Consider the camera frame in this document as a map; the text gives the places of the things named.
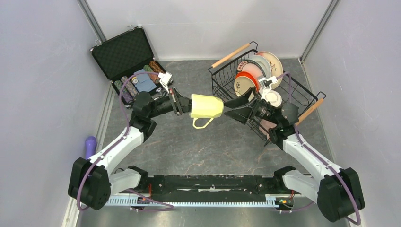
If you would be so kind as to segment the yellow green mug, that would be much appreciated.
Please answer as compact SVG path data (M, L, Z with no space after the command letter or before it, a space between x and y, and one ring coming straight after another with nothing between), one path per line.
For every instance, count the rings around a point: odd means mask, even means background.
M206 128L215 118L223 114L224 103L218 97L192 94L191 100L190 117L193 119L192 126L196 129ZM203 126L196 126L199 118L209 118L209 121Z

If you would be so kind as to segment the pink mug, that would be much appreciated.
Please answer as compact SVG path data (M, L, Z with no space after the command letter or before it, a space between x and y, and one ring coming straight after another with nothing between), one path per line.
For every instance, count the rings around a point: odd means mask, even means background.
M266 139L269 140L269 129L275 128L277 125L275 123L269 122L267 120L261 120L259 124L259 130L263 135L265 135Z

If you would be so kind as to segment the orange plate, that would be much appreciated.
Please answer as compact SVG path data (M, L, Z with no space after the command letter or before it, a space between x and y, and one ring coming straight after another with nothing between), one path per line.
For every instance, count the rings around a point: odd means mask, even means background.
M256 88L256 91L259 91L260 86L259 86L258 82L256 81L256 79L253 78L250 73L244 72L244 71L243 72L239 72L239 73L237 73L236 78L239 77L239 76L247 76L248 78L250 78L253 81L253 83L255 84L254 88Z

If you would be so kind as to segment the white cup with handle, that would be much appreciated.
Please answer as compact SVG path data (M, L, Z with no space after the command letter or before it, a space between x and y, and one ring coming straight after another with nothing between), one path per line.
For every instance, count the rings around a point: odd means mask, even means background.
M266 102L269 102L274 107L279 107L282 104L281 95L274 90L270 90L269 92L267 92L267 91L263 92L261 97L262 97L262 99L264 99Z

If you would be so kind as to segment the black wire dish rack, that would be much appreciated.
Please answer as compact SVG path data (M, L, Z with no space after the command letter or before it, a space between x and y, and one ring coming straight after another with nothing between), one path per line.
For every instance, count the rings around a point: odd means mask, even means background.
M212 67L208 69L211 73L213 95L222 98L224 101L229 101L234 98L235 77L238 73L237 68L240 62L258 54L256 48L245 51L252 43L257 44L256 42L245 44L225 58L214 63ZM280 78L274 90L284 98L284 102L287 102L288 99L291 98L291 100L300 107L300 115L309 111L316 103L319 104L319 98L322 100L326 98L325 93L320 91L315 95L295 78L289 80L288 76Z

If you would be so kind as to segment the white scalloped plate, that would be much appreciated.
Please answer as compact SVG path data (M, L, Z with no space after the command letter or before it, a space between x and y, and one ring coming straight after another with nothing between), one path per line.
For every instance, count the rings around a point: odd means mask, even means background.
M258 63L264 72L266 78L270 78L272 76L271 67L267 59L260 55L252 55L248 57L248 59Z

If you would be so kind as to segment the pink and cream plate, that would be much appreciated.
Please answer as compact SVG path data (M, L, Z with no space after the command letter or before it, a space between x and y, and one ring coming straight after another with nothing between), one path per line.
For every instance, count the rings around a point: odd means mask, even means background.
M262 56L269 63L270 73L267 73L266 77L270 78L270 77L274 76L277 78L277 83L272 84L272 89L276 89L280 85L280 83L283 79L283 77L279 78L279 76L281 76L284 73L281 61L279 60L279 58L276 55L274 55L270 52L262 51L262 52L258 52L257 55Z

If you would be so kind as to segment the cream plate with black spot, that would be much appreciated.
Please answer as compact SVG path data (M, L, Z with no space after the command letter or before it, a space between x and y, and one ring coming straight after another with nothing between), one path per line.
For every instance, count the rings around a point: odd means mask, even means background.
M247 76L239 76L234 80L234 91L237 97L245 94L252 87L255 87L255 84Z

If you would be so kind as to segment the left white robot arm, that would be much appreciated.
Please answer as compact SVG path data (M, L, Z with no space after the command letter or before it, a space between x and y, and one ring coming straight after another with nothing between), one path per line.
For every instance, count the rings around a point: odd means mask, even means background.
M68 195L76 199L80 211L88 208L99 210L111 196L129 189L144 192L148 188L146 171L129 167L114 174L113 170L152 135L157 125L154 117L169 112L188 113L192 99L183 96L176 88L157 100L148 92L140 92L131 107L131 118L115 140L90 158L80 157L73 163Z

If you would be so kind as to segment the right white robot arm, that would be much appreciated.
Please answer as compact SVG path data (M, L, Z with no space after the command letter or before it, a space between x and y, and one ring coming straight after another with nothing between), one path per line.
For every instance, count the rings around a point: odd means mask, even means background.
M255 88L243 95L226 101L230 110L225 115L241 123L255 117L273 123L272 128L260 125L270 141L291 155L308 172L300 173L288 166L278 170L273 187L279 193L294 190L317 204L319 211L330 222L342 218L354 225L362 222L360 210L365 207L358 173L351 167L342 168L331 162L310 145L300 134L297 123L298 106L287 101L278 107L263 100Z

